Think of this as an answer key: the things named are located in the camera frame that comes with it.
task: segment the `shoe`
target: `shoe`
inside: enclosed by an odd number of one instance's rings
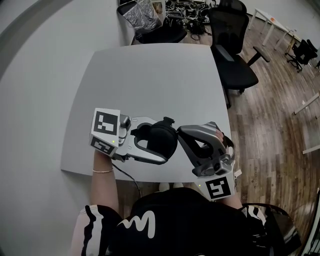
[[[167,191],[170,189],[170,185],[167,182],[159,184],[159,192]]]
[[[184,187],[184,185],[183,185],[181,182],[177,182],[177,183],[174,183],[174,184],[173,184],[173,188],[174,188],[174,189],[183,188],[183,187]]]

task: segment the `black office chair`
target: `black office chair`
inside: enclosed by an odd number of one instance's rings
[[[233,0],[233,5],[211,8],[209,19],[212,30],[211,51],[228,103],[231,107],[228,90],[239,90],[256,85],[259,80],[250,66],[262,57],[267,63],[269,57],[258,47],[253,47],[256,54],[246,63],[239,53],[242,50],[246,29],[249,23],[246,6]]]
[[[307,65],[311,59],[318,57],[316,53],[318,50],[309,39],[307,41],[302,40],[299,47],[294,43],[292,50],[295,56],[286,52],[285,55],[291,57],[291,59],[288,59],[286,62],[290,62],[297,69],[298,73],[302,71],[302,66],[300,64]]]
[[[117,11],[134,27],[135,38],[142,44],[178,43],[187,35],[182,28],[162,26],[150,0],[124,2]]]

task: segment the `bracelet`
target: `bracelet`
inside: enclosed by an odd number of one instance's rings
[[[104,170],[104,171],[97,171],[97,170],[94,170],[92,169],[92,171],[96,174],[107,174],[107,173],[111,173],[114,171],[114,169],[110,169],[110,170]]]

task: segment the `shirt logo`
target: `shirt logo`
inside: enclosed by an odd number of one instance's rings
[[[141,219],[138,216],[134,216],[130,221],[128,221],[127,219],[124,219],[123,221],[121,221],[118,224],[118,226],[120,224],[123,224],[126,229],[129,229],[131,227],[132,223],[135,222],[136,230],[142,231],[145,229],[145,227],[147,225],[147,221],[149,223],[149,225],[148,225],[148,238],[151,239],[151,238],[154,238],[155,232],[156,232],[156,218],[155,218],[155,214],[152,210],[146,211],[143,214]]]

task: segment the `wire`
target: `wire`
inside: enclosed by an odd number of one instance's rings
[[[131,176],[129,175],[128,173],[126,173],[125,171],[121,170],[118,166],[116,166],[114,163],[112,164],[118,171],[120,171],[121,173],[123,173],[124,175],[127,175],[131,180],[133,180],[136,188],[138,189],[138,192],[139,192],[139,199],[142,197],[141,196],[141,191],[140,191],[140,188],[139,188],[139,185],[138,183],[136,182],[136,180]]]

